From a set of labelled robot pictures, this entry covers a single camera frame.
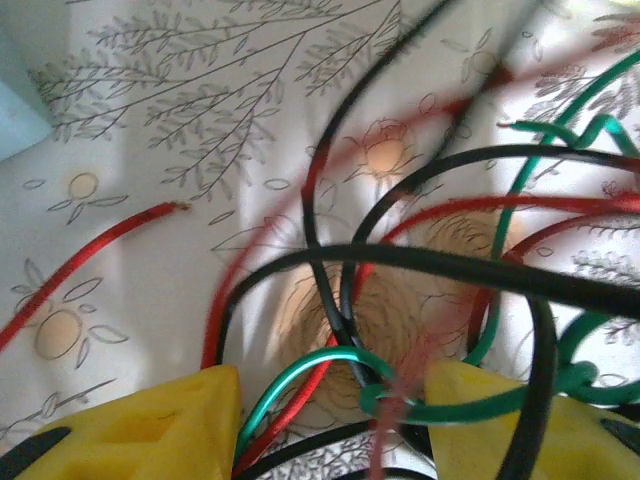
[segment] yellow object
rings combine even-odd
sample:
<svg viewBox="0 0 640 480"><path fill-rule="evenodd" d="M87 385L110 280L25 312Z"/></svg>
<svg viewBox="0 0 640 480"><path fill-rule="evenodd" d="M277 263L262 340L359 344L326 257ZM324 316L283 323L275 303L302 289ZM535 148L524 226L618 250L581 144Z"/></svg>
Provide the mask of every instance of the yellow object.
<svg viewBox="0 0 640 480"><path fill-rule="evenodd" d="M445 360L428 368L429 405L480 400L518 382L466 363ZM430 426L439 480L496 478L519 412L484 422ZM640 458L600 426L602 418L633 423L566 397L555 397L531 480L630 480L640 478Z"/></svg>
<svg viewBox="0 0 640 480"><path fill-rule="evenodd" d="M240 427L235 367L218 366L44 427L71 433L19 480L228 480Z"/></svg>

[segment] tablecloth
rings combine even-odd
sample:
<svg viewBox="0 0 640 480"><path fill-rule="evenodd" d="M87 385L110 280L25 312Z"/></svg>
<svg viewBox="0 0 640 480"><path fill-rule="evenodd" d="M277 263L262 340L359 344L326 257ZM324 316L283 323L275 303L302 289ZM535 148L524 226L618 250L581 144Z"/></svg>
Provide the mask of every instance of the tablecloth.
<svg viewBox="0 0 640 480"><path fill-rule="evenodd" d="M92 258L58 289L3 352L0 448L40 426L160 382L195 372L212 292L256 229L271 231L245 265L304 245L301 209L271 207L308 167L325 123L369 65L434 2L423 0L3 0L2 21L54 116L51 138L0 163L2 322L65 260L127 216L163 201L191 211L145 226ZM523 0L458 2L366 93L340 131L356 144L348 166L322 175L316 191L321 240L347 241L398 179L424 163L446 118L414 127L398 112L427 114L444 92L470 92ZM521 118L549 121L625 53L637 49L638 14L612 3L546 0L518 33L512 72L540 67L576 46L595 60L541 75L516 91L487 95L453 150L531 142L500 128ZM583 109L640 132L640 69L622 75ZM384 141L374 140L383 133ZM616 151L606 136L596 148ZM524 159L481 162L439 176L401 202L374 237L408 212L450 198L506 191ZM543 161L525 194L603 198L634 188L633 176L566 161ZM497 214L455 215L409 236L412 244L488 256ZM519 210L509 242L566 215ZM612 219L553 237L532 265L640 284L633 248L640 222ZM335 280L339 267L329 266ZM446 355L464 351L468 288L380 268L357 304L363 340L394 362L430 322ZM498 338L483 366L527 378L532 326L523 299L506 295ZM554 305L561 332L576 309ZM459 319L442 322L443 318ZM322 345L328 327L307 267L254 289L235 314L225 361L239 367L250 408L293 359ZM637 323L614 319L578 351L600 368L599 385L637 378ZM278 445L362 419L346 366L328 378ZM280 406L288 398L285 396ZM368 464L371 439L313 452L266 478L332 478ZM389 465L430 471L397 439Z"/></svg>

